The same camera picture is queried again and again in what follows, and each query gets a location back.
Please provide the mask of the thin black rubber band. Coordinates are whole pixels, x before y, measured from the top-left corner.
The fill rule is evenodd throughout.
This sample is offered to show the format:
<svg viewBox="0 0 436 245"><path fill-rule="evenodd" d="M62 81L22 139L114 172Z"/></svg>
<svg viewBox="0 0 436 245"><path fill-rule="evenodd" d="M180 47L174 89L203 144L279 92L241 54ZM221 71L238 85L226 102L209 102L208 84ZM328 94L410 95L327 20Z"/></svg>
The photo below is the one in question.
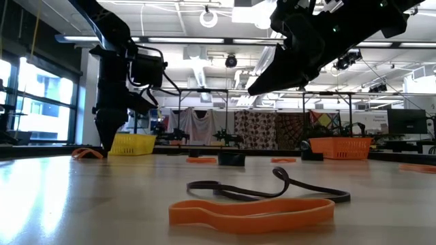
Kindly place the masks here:
<svg viewBox="0 0 436 245"><path fill-rule="evenodd" d="M314 186L304 182L297 181L289 177L289 174L282 167L274 167L273 175L283 181L283 189L278 193L263 193L249 189L242 189L236 186L222 184L214 180L201 180L187 183L187 191L191 190L211 190L214 195L219 195L235 201L260 201L263 199L272 199L282 196L291 185L315 191L318 193L329 194L328 200L335 203L347 203L351 201L351 194L346 191L330 189L321 186Z"/></svg>

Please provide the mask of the black metal station frame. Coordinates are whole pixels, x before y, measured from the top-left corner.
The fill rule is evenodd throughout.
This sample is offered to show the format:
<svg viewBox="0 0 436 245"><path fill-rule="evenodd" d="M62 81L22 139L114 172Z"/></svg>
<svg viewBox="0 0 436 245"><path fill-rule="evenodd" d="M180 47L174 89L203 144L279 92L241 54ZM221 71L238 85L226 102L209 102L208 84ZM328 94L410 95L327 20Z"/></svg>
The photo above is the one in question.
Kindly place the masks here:
<svg viewBox="0 0 436 245"><path fill-rule="evenodd" d="M306 112L305 105L306 103L312 99L315 95L321 95L321 96L338 96L340 97L344 102L346 102L349 106L349 136L351 137L353 135L352 132L352 96L355 95L355 92L339 92L339 91L303 91L301 92L302 95L302 113L304 114Z"/></svg>
<svg viewBox="0 0 436 245"><path fill-rule="evenodd" d="M186 92L187 95L190 93L206 93L208 95L212 93L216 93L219 96L223 94L226 97L222 97L221 99L225 103L225 112L218 113L216 111L217 107L206 108L206 114L199 118L195 113L194 107L188 107L185 110L181 109L181 102L183 100L182 93ZM183 130L185 133L190 135L190 139L187 141L189 144L202 142L206 146L210 146L213 142L213 134L218 132L219 123L224 121L224 129L228 132L228 101L229 101L229 91L227 89L218 89L218 88L181 88L178 95L178 116L177 116L177 129Z"/></svg>

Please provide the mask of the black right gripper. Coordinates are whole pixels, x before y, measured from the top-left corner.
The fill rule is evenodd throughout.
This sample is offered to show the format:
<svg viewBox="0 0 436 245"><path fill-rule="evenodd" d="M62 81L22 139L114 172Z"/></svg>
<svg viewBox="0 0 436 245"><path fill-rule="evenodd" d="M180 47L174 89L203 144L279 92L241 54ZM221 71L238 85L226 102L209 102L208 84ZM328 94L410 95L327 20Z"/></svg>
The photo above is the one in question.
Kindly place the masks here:
<svg viewBox="0 0 436 245"><path fill-rule="evenodd" d="M297 0L278 0L271 27L285 41L276 45L271 64L247 89L250 95L303 87L356 45L351 23L356 0L332 0L328 7L314 14L311 6L301 7Z"/></svg>

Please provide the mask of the brown patterned hanging cloth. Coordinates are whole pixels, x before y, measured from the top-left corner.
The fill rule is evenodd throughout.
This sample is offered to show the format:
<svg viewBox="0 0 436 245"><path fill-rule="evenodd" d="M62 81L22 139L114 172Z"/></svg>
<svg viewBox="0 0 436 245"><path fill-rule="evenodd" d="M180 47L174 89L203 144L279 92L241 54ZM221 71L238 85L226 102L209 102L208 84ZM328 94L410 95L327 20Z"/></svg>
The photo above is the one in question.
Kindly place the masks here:
<svg viewBox="0 0 436 245"><path fill-rule="evenodd" d="M248 150L275 150L275 113L252 112L249 110L234 113L234 133L243 138L241 148Z"/></svg>

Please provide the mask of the dark background desk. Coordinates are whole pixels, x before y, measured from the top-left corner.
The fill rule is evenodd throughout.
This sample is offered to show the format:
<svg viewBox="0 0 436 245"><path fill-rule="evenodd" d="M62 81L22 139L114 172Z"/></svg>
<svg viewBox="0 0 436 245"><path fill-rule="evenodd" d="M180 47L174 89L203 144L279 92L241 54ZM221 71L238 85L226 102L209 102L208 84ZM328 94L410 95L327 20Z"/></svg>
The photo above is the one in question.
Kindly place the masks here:
<svg viewBox="0 0 436 245"><path fill-rule="evenodd" d="M391 150L395 153L417 152L424 153L424 147L436 147L436 140L433 138L407 139L404 134L379 134L371 135L371 148L373 150Z"/></svg>

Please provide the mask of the orange mandala hanging cloth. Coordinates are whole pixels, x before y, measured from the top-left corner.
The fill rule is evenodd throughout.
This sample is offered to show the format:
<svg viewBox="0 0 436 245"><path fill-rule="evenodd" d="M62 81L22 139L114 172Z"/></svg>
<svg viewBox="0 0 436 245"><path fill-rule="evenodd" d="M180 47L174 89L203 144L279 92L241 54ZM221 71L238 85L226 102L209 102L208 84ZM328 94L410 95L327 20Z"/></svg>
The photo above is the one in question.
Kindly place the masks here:
<svg viewBox="0 0 436 245"><path fill-rule="evenodd" d="M300 146L304 122L308 113L278 113L276 117L276 141L279 150L294 150Z"/></svg>

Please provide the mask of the black background monitor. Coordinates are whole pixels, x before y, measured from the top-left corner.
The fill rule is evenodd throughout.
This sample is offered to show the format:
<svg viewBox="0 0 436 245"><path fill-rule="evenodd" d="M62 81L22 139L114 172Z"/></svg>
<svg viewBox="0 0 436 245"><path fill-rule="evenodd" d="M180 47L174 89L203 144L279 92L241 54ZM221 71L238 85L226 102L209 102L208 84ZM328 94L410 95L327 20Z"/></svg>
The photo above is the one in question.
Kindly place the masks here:
<svg viewBox="0 0 436 245"><path fill-rule="evenodd" d="M424 110L388 109L388 132L391 134L427 134Z"/></svg>

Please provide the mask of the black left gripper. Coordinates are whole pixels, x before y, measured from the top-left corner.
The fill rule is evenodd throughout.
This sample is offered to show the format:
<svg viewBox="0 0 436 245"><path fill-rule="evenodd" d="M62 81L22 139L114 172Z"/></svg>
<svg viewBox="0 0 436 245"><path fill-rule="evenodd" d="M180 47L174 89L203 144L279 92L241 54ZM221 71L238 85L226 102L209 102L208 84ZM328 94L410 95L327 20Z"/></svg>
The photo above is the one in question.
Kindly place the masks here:
<svg viewBox="0 0 436 245"><path fill-rule="evenodd" d="M145 114L157 106L126 87L127 60L116 52L96 46L90 54L99 58L97 101L92 109L100 142L106 152L112 149L115 135L127 121L127 109Z"/></svg>

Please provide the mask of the yellow plastic basket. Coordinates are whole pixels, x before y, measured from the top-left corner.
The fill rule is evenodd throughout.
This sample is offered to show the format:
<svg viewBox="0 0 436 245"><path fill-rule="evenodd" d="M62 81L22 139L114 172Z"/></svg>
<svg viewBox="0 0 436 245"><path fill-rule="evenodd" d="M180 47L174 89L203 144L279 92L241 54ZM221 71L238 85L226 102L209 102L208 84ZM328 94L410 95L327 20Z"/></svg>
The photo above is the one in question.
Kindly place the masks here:
<svg viewBox="0 0 436 245"><path fill-rule="evenodd" d="M117 133L109 154L119 156L152 154L155 140L155 135Z"/></svg>

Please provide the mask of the white ceiling duct bundle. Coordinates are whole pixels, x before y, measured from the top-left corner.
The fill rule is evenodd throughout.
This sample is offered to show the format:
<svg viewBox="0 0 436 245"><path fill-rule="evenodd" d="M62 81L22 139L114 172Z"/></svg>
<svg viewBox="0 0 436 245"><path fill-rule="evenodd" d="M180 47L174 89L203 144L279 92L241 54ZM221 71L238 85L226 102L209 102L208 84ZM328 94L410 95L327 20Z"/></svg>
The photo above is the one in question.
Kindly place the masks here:
<svg viewBox="0 0 436 245"><path fill-rule="evenodd" d="M275 31L270 34L270 37L262 40L262 43L265 43L266 46L264 47L257 64L249 73L251 76L259 76L272 63L275 55L276 44L280 42L283 42L283 35Z"/></svg>

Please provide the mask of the large framed window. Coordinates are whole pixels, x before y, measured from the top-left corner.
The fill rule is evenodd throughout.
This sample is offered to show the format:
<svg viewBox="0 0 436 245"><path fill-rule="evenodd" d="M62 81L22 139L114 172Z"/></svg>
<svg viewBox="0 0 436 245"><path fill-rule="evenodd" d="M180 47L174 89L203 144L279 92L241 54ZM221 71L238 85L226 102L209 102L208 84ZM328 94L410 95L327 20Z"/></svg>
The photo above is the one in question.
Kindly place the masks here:
<svg viewBox="0 0 436 245"><path fill-rule="evenodd" d="M16 108L8 129L32 132L30 145L72 144L78 79L78 74L40 56L0 52L0 104Z"/></svg>

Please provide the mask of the dark window-side equipment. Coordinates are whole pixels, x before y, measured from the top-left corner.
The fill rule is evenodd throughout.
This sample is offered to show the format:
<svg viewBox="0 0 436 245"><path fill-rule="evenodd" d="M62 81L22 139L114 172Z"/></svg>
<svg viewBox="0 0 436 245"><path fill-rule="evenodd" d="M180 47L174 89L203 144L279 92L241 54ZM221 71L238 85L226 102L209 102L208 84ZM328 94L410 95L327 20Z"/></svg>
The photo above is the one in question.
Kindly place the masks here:
<svg viewBox="0 0 436 245"><path fill-rule="evenodd" d="M0 104L0 146L28 146L32 132L8 129L11 116L15 116L13 105Z"/></svg>

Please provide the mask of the orange plastic basket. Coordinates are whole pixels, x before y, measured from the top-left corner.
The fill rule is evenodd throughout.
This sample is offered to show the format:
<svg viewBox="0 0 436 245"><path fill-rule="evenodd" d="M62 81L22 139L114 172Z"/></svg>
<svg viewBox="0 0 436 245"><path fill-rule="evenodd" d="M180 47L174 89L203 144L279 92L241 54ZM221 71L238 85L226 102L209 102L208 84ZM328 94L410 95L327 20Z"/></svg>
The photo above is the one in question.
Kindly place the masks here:
<svg viewBox="0 0 436 245"><path fill-rule="evenodd" d="M321 137L311 138L314 153L322 153L325 159L365 160L368 158L371 137Z"/></svg>

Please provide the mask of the multicolour hanging cloth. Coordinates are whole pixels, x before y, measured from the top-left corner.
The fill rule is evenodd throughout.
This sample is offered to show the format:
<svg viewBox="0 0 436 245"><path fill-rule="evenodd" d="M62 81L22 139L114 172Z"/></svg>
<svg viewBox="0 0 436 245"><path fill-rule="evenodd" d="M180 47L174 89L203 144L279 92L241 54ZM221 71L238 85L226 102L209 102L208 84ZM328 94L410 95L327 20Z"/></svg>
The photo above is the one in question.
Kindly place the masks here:
<svg viewBox="0 0 436 245"><path fill-rule="evenodd" d="M309 119L312 125L320 125L327 129L334 129L341 126L341 117L338 112L325 113L311 110Z"/></svg>

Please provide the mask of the black metal table frame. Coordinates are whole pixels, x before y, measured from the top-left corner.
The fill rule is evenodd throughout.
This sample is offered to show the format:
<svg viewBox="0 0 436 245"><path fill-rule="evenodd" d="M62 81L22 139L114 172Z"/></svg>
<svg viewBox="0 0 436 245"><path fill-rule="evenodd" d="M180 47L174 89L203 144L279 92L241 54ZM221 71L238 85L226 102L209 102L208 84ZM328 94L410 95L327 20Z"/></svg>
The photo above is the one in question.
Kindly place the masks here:
<svg viewBox="0 0 436 245"><path fill-rule="evenodd" d="M80 146L3 146L0 147L0 159L51 157L60 155L71 155ZM187 153L190 148L155 147L153 154L180 154ZM259 157L299 157L299 150L240 150L218 147L193 147L192 150L199 150L200 154L214 155L218 152L241 153L247 156ZM406 154L391 152L370 152L368 160L390 161L398 163L413 163L436 166L436 155L427 154Z"/></svg>

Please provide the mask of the white hanging cloth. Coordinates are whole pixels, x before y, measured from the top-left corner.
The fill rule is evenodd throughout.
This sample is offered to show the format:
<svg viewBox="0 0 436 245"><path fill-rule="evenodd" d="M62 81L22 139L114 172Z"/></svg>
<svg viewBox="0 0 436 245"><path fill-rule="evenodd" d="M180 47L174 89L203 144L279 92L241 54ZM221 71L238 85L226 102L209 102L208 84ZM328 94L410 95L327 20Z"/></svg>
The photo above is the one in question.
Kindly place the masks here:
<svg viewBox="0 0 436 245"><path fill-rule="evenodd" d="M181 112L171 110L167 132L173 132L177 126L189 135L188 145L211 145L217 138L213 135L222 129L233 134L234 113L219 110L194 110L187 108Z"/></svg>

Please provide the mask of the small black block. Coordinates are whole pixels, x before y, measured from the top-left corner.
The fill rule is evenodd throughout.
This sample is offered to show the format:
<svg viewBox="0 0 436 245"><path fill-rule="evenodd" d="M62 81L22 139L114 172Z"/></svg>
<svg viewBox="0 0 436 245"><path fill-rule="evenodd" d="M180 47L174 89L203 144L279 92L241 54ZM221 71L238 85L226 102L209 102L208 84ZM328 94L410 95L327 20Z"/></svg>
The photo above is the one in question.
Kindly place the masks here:
<svg viewBox="0 0 436 245"><path fill-rule="evenodd" d="M218 164L224 166L244 167L246 155L233 152L220 152L218 155Z"/></svg>

